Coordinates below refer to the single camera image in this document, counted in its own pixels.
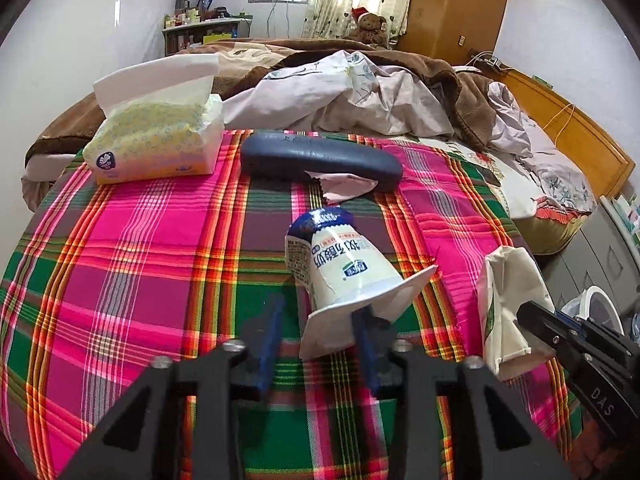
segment gray cabinet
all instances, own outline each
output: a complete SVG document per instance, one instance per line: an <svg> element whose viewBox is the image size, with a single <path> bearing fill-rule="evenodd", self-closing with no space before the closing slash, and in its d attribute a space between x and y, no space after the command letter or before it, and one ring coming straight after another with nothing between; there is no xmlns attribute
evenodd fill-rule
<svg viewBox="0 0 640 480"><path fill-rule="evenodd" d="M640 298L640 253L605 197L542 274L556 308L591 285L604 290L619 314L626 314Z"/></svg>

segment cable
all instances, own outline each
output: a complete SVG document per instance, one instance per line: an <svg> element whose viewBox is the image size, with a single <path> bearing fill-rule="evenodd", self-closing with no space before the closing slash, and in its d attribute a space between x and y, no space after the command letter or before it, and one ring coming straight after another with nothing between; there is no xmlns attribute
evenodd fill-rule
<svg viewBox="0 0 640 480"><path fill-rule="evenodd" d="M558 116L564 112L567 108L571 108L571 113L569 114L569 118L567 119L567 122L564 124L564 126L562 127L562 129L558 132L558 134L556 135L556 138L554 139L554 144L557 146L558 145L558 139L560 138L560 134L562 132L564 132L565 128L569 125L569 123L571 122L571 119L574 117L574 112L575 112L575 105L573 103L569 103L567 106L565 106L562 110L560 110L557 114L555 114L552 119L546 124L546 126L544 128L542 128L544 130L544 132L546 133L546 129L549 127L549 125L555 121Z"/></svg>
<svg viewBox="0 0 640 480"><path fill-rule="evenodd" d="M499 69L500 69L501 72L508 72L509 70L516 70L516 69L514 69L513 66L505 65L503 62L500 62Z"/></svg>
<svg viewBox="0 0 640 480"><path fill-rule="evenodd" d="M247 27L249 27L249 36L248 36L248 38L250 38L250 37L251 37L251 23L249 22L249 20L248 20L248 19L244 18L243 16L240 16L240 18L241 18L242 20L244 20L244 22L246 23L246 26L247 26Z"/></svg>
<svg viewBox="0 0 640 480"><path fill-rule="evenodd" d="M465 66L473 66L474 63L480 59L480 57L482 56L486 56L487 54L492 54L493 55L494 51L493 50L485 50L484 52L480 52L480 54L476 54L475 56L473 56L471 58L471 61L469 61Z"/></svg>
<svg viewBox="0 0 640 480"><path fill-rule="evenodd" d="M286 4L287 4L287 38L290 38L289 35L289 1L286 0Z"/></svg>
<svg viewBox="0 0 640 480"><path fill-rule="evenodd" d="M268 15L268 17L267 17L267 39L270 39L270 38L271 38L271 37L270 37L270 33L271 33L271 31L269 30L269 29L270 29L269 20L271 19L271 15L273 14L273 11L275 10L275 8L276 8L276 4L277 4L277 3L278 3L278 0L275 0L275 1L273 2L273 7L271 7L271 12L269 13L269 15ZM275 26L275 25L273 25L273 33L274 33L274 34L276 33L276 26Z"/></svg>

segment wooden headboard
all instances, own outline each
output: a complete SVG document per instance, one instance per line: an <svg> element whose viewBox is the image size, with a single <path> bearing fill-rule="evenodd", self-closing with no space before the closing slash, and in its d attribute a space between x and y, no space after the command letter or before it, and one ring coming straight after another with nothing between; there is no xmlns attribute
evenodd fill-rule
<svg viewBox="0 0 640 480"><path fill-rule="evenodd" d="M595 196L620 194L636 164L605 130L569 101L517 70L490 77L507 85L520 107L541 128L561 112L546 127L546 134L587 176Z"/></svg>

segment tissue box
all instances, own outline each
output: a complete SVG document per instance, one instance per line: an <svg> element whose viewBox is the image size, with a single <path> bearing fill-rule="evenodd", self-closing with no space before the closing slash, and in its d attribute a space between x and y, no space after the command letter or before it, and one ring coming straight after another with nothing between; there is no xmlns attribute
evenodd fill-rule
<svg viewBox="0 0 640 480"><path fill-rule="evenodd" d="M159 59L94 85L106 120L84 148L98 184L210 174L224 123L215 55Z"/></svg>

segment yellow string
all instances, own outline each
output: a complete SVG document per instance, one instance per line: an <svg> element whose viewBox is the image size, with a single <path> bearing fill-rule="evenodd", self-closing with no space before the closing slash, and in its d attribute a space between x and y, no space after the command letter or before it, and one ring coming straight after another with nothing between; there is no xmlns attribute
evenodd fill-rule
<svg viewBox="0 0 640 480"><path fill-rule="evenodd" d="M567 126L569 125L569 123L571 122L571 119L574 116L574 112L575 112L575 105L573 103L569 103L567 106L565 106L562 110L560 110L557 114L555 114L553 116L553 118L546 124L546 126L544 128L542 128L545 133L546 133L546 129L549 127L549 125L555 121L562 112L564 112L567 108L571 108L571 113L569 114L569 118L567 119L567 122L564 124L564 126L562 127L562 129L558 132L558 134L556 135L556 138L554 139L554 144L557 146L558 145L558 139L560 138L560 134L562 134L562 132L564 132L564 130L567 128Z"/></svg>

